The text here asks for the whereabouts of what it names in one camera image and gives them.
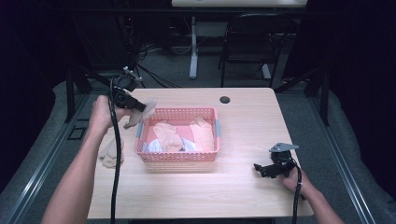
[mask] black chair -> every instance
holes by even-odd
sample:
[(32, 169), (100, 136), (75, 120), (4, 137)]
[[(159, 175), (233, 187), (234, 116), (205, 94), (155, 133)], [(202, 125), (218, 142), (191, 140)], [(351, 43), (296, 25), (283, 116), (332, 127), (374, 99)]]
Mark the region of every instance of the black chair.
[(232, 18), (226, 28), (219, 60), (221, 87), (224, 79), (264, 79), (264, 77), (225, 77), (227, 63), (257, 63), (259, 69), (273, 64), (269, 87), (272, 87), (284, 37), (292, 27), (291, 18), (281, 14), (246, 13)]

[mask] wooden tabletop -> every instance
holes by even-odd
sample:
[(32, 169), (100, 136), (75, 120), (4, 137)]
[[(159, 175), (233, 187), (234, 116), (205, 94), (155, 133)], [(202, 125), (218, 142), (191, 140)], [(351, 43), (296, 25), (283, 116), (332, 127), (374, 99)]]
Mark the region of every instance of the wooden tabletop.
[(173, 7), (305, 7), (307, 0), (172, 0)]
[[(134, 98), (157, 107), (213, 106), (218, 110), (220, 151), (212, 162), (146, 162), (134, 152), (137, 127), (124, 130), (116, 218), (291, 217), (293, 192), (279, 178), (262, 178), (253, 163), (270, 165), (269, 149), (291, 143), (272, 89), (137, 89)], [(230, 103), (219, 98), (227, 96)], [(114, 138), (110, 129), (101, 150)], [(292, 157), (297, 160), (294, 150)], [(98, 160), (88, 218), (110, 218), (114, 169)], [(311, 216), (307, 201), (299, 216)]]

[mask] basket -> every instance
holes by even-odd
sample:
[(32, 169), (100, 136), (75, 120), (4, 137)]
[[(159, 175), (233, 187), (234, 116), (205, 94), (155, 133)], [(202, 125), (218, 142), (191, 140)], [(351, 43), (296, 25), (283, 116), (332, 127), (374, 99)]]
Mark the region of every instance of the basket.
[[(166, 120), (177, 127), (177, 134), (193, 141), (190, 123), (196, 117), (203, 118), (212, 125), (213, 151), (147, 152), (143, 147), (157, 137), (153, 131), (155, 124)], [(214, 161), (219, 152), (219, 120), (214, 107), (156, 108), (153, 116), (139, 123), (134, 151), (143, 161)]]

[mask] gray carpet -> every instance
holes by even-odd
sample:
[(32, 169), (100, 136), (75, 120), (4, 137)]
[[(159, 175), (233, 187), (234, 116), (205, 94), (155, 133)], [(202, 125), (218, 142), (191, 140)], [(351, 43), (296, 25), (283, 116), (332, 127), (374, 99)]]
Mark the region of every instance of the gray carpet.
[[(198, 78), (189, 79), (190, 54), (176, 55), (175, 53), (163, 50), (153, 50), (148, 56), (139, 62), (147, 67), (150, 71), (170, 80), (181, 87), (219, 87), (219, 48), (210, 45), (200, 47), (200, 58), (198, 66)], [(282, 55), (280, 69), (278, 74), (282, 74), (282, 66), (287, 59), (287, 49)], [(246, 67), (229, 66), (228, 71), (239, 73), (247, 71)], [(141, 74), (144, 84), (148, 88), (160, 88), (161, 85), (156, 83), (147, 74)], [(279, 77), (276, 79), (276, 85), (280, 85)], [(71, 160), (73, 160), (80, 141), (73, 140), (78, 138), (80, 131), (73, 129), (84, 127), (86, 119), (90, 115), (92, 101), (99, 93), (106, 93), (106, 87), (101, 86), (97, 81), (92, 80), (94, 91), (92, 95), (81, 96), (76, 92), (78, 99), (82, 102), (81, 110), (78, 111), (75, 119), (67, 127), (64, 125), (66, 107), (65, 107), (65, 87), (64, 83), (54, 89), (57, 94), (57, 102), (52, 111), (51, 118), (47, 122), (42, 133), (37, 138), (35, 145), (23, 162), (21, 168), (10, 181), (7, 188), (0, 195), (0, 222), (17, 220), (20, 223), (39, 223), (44, 212), (51, 193), (54, 191), (58, 181), (62, 177), (64, 170)], [(226, 82), (226, 87), (239, 87), (240, 85), (257, 87), (268, 86), (268, 81), (254, 82)], [(351, 200), (345, 181), (341, 178), (339, 170), (334, 165), (332, 158), (332, 146), (329, 143), (328, 136), (323, 131), (321, 121), (317, 117), (318, 111), (313, 106), (317, 99), (307, 99), (304, 97), (302, 90), (304, 83), (297, 85), (288, 92), (276, 95), (282, 114), (288, 126), (291, 139), (294, 144), (299, 145), (297, 155), (307, 172), (311, 181), (320, 189), (334, 210), (346, 223), (364, 223), (361, 221), (360, 214), (356, 210), (354, 202)], [(377, 223), (396, 223), (396, 203), (388, 194), (383, 191), (373, 180), (370, 172), (360, 160), (359, 145), (355, 135), (349, 126), (347, 119), (339, 105), (339, 102), (333, 94), (329, 103), (329, 121), (330, 130), (336, 139), (338, 146), (342, 150), (348, 167), (353, 174), (357, 185), (360, 187), (361, 195), (367, 202), (371, 214)], [(39, 191), (26, 190), (32, 176), (35, 176), (37, 167), (40, 167), (42, 161), (48, 158), (48, 155), (54, 144), (58, 141), (62, 143), (59, 146), (59, 153), (51, 155), (55, 163), (51, 166), (50, 171), (46, 174), (45, 181), (39, 183)], [(28, 195), (32, 200), (22, 200), (21, 196)], [(255, 224), (265, 223), (266, 219), (181, 219), (181, 220), (135, 220), (132, 223), (238, 223), (238, 224)], [(89, 220), (88, 223), (108, 223), (106, 220)], [(300, 217), (299, 223), (316, 223), (314, 217)], [(119, 220), (119, 223), (128, 223), (128, 220)], [(276, 223), (291, 223), (290, 218), (277, 218)]]

